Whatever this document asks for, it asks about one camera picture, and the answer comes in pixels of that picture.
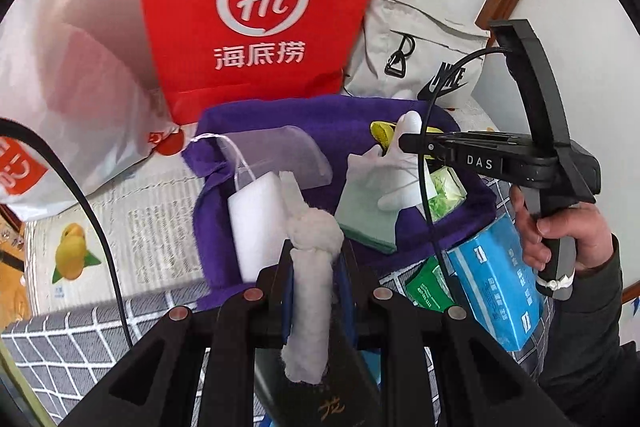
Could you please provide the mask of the person right forearm dark sleeve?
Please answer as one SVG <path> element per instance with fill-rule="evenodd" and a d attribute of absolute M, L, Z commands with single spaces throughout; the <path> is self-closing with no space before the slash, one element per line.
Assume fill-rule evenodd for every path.
<path fill-rule="evenodd" d="M 574 280 L 554 307 L 538 385 L 577 426 L 639 424 L 639 352 L 620 343 L 622 270 L 617 239 L 598 269 Z"/>

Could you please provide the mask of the person right hand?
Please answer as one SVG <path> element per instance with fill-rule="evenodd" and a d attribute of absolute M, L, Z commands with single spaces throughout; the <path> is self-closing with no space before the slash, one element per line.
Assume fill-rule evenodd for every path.
<path fill-rule="evenodd" d="M 541 271 L 551 260 L 550 248 L 542 243 L 545 239 L 575 239 L 577 273 L 598 269 L 613 256 L 613 236 L 596 205 L 581 202 L 551 217 L 534 218 L 518 186 L 510 187 L 510 199 L 515 210 L 515 228 L 520 234 L 523 260 L 531 268 Z"/>

